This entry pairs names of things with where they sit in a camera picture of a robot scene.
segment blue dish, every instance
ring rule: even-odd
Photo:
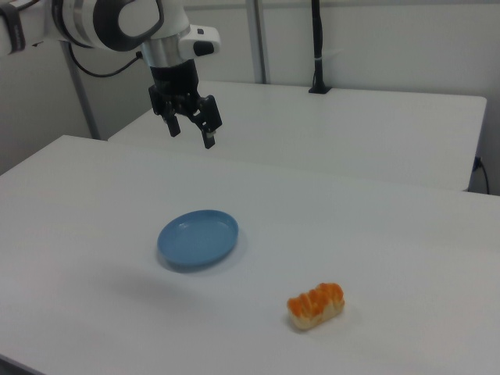
[[[158,250],[176,266],[204,266],[227,255],[237,238],[238,223],[232,216],[221,211],[195,211],[177,217],[163,228]]]

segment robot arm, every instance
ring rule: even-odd
[[[181,0],[0,2],[0,57],[44,39],[120,52],[140,47],[155,81],[153,110],[170,134],[180,133],[181,114],[198,126],[207,148],[215,144],[222,121],[214,97],[198,93],[194,59],[217,53],[220,37],[212,27],[190,25]]]

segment white wall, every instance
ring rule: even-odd
[[[186,3],[194,5],[191,10],[187,7],[190,22],[216,27],[222,39],[218,55],[196,60],[200,80],[254,82],[245,0],[190,0]],[[82,65],[96,73],[114,71],[134,57],[133,52],[116,53],[78,47],[75,48],[75,55]],[[103,139],[111,137],[151,108],[148,88],[153,81],[149,68],[142,61],[116,77],[99,79],[84,73],[80,76]]]
[[[61,135],[90,137],[61,46],[0,61],[0,174]]]
[[[500,194],[500,5],[324,6],[322,19],[323,52],[334,52],[325,80],[336,88],[486,97],[478,154]],[[310,8],[266,5],[264,23],[271,83],[310,86]],[[484,191],[481,174],[472,187]]]

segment black stand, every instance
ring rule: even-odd
[[[320,0],[311,0],[312,34],[314,38],[314,79],[309,90],[311,94],[326,94],[331,87],[323,81],[323,25],[321,23]]]

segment white table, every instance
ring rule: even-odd
[[[192,155],[462,191],[469,187],[486,99],[458,95],[201,82],[223,126],[206,151],[180,116],[170,137],[147,112],[109,141]]]
[[[176,273],[196,209],[235,250]],[[63,137],[0,176],[0,353],[50,375],[475,374],[500,367],[500,200]],[[333,281],[306,334],[288,298]]]

